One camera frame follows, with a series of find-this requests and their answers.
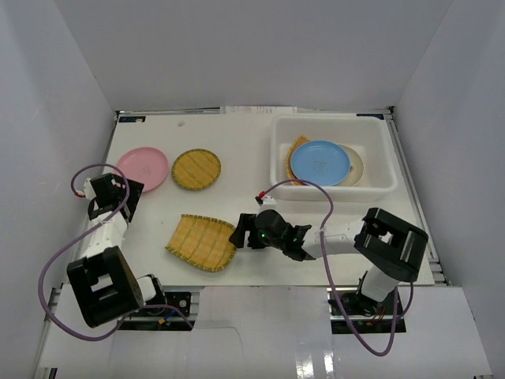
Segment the cream bear plate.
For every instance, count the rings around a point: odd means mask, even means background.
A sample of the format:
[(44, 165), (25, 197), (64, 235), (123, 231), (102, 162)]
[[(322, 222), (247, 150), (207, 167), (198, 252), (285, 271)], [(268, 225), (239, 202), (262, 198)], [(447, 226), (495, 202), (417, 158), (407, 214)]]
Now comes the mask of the cream bear plate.
[(364, 173), (364, 163), (359, 154), (349, 146), (341, 144), (340, 147), (346, 152), (350, 159), (350, 171), (346, 178), (338, 186), (356, 186)]

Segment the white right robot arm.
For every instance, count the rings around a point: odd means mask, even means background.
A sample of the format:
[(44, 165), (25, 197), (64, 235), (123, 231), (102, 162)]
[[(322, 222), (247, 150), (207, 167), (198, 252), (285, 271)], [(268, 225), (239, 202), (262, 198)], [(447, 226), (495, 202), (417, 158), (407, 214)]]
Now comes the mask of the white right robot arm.
[(372, 267), (359, 279), (355, 295), (346, 295), (342, 302), (373, 315), (399, 283), (417, 281), (428, 236), (381, 208), (370, 208), (362, 220), (320, 229), (292, 225), (274, 209), (266, 209), (242, 213), (229, 242), (238, 249), (275, 248), (294, 261), (360, 253)]

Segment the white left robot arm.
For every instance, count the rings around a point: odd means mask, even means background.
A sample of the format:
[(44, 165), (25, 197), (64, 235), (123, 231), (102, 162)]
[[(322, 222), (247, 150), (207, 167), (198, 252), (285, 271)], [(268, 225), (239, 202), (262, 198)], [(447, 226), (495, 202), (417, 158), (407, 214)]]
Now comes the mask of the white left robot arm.
[(141, 308), (157, 315), (166, 295), (152, 274), (136, 278), (122, 251), (144, 185), (113, 173), (89, 179), (84, 195), (88, 218), (96, 228), (87, 248), (67, 265), (67, 276), (85, 323), (96, 328)]

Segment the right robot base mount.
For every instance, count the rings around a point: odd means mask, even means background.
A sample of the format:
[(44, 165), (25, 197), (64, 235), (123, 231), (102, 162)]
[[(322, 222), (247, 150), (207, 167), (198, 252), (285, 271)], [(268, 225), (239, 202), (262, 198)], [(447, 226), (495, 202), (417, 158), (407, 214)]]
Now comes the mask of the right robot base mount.
[[(351, 323), (361, 334), (388, 334), (391, 332), (394, 294), (381, 303), (358, 298), (357, 289), (351, 287), (338, 291), (344, 310)], [(333, 335), (352, 335), (331, 290), (327, 291), (331, 332)]]

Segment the pink plate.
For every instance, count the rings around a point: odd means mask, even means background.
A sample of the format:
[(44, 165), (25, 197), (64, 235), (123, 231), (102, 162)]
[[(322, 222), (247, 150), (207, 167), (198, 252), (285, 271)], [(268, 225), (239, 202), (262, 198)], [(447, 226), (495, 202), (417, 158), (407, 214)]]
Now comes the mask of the pink plate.
[(153, 147), (140, 147), (124, 154), (115, 166), (127, 179), (144, 185), (143, 192), (159, 187), (166, 179), (170, 165), (163, 152)]

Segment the blue bear plate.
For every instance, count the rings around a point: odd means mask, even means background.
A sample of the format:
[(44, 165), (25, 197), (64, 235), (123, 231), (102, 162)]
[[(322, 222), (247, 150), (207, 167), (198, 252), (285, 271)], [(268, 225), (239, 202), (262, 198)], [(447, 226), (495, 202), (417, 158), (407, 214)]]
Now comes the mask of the blue bear plate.
[(296, 148), (290, 159), (290, 168), (298, 179), (319, 186), (336, 186), (350, 171), (346, 152), (330, 141), (309, 141)]

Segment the round green-rimmed woven plate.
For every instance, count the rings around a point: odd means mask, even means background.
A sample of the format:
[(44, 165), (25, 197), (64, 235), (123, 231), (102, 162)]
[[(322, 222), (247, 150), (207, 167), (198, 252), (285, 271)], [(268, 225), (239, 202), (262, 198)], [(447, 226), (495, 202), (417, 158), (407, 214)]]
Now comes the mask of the round green-rimmed woven plate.
[(182, 189), (201, 191), (217, 181), (221, 169), (221, 161), (214, 152), (195, 148), (178, 156), (170, 173), (172, 179)]

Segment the green-rimmed fan woven plate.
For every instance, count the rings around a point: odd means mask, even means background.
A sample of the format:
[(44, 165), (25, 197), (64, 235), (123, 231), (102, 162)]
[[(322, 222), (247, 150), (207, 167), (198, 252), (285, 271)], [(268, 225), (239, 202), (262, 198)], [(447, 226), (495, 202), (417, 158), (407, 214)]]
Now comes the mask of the green-rimmed fan woven plate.
[(216, 218), (182, 214), (165, 249), (205, 272), (220, 272), (233, 260), (237, 247), (229, 241), (235, 226)]

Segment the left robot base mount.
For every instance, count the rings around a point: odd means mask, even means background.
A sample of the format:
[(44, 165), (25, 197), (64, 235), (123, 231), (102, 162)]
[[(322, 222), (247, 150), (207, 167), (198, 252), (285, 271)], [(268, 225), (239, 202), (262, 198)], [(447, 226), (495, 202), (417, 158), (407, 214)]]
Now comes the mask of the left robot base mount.
[(189, 291), (166, 291), (147, 301), (147, 305), (132, 313), (120, 330), (135, 332), (189, 332), (196, 313), (192, 311), (193, 294)]

